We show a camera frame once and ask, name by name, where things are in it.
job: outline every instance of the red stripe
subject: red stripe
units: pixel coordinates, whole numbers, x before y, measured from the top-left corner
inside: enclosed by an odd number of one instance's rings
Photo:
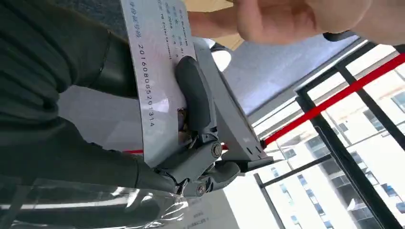
[[[281,136],[285,135],[289,131],[297,128],[299,125],[303,124],[304,122],[318,116],[322,111],[325,111],[338,101],[346,98],[350,94],[360,90],[367,84],[371,83],[375,79],[381,77],[382,75],[386,74],[387,72],[393,70],[394,68],[398,67],[402,63],[405,62],[405,54],[400,54],[393,58],[392,60],[388,61],[387,63],[383,64],[379,68],[375,69],[374,71],[370,72],[363,78],[357,80],[354,82],[352,85],[346,87],[345,89],[341,90],[331,98],[327,99],[323,103],[321,103],[319,106],[314,107],[312,110],[308,111],[305,113],[303,116],[297,118],[296,120],[292,121],[289,123],[287,126],[283,127],[282,129],[278,130],[275,132],[272,136],[268,137],[265,140],[266,146],[269,145],[270,143],[276,141],[279,139]]]

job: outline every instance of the screw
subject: screw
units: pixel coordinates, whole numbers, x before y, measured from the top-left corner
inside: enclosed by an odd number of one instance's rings
[[[213,157],[219,158],[222,154],[222,145],[219,143],[214,144],[211,151],[212,151]]]
[[[202,183],[197,187],[197,195],[200,197],[205,193],[205,184]]]

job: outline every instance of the human hand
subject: human hand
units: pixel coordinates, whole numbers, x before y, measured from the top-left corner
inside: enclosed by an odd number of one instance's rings
[[[235,0],[237,30],[245,40],[286,44],[353,28],[371,0]]]

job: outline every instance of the card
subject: card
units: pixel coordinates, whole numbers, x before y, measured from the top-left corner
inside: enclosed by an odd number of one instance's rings
[[[181,0],[121,0],[142,118],[145,162],[155,167],[189,140],[186,102],[174,76],[184,56],[195,58]]]

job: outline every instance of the plastic bag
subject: plastic bag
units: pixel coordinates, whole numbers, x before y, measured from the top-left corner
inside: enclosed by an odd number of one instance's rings
[[[182,220],[187,208],[184,197],[156,190],[0,177],[2,229],[149,229]]]

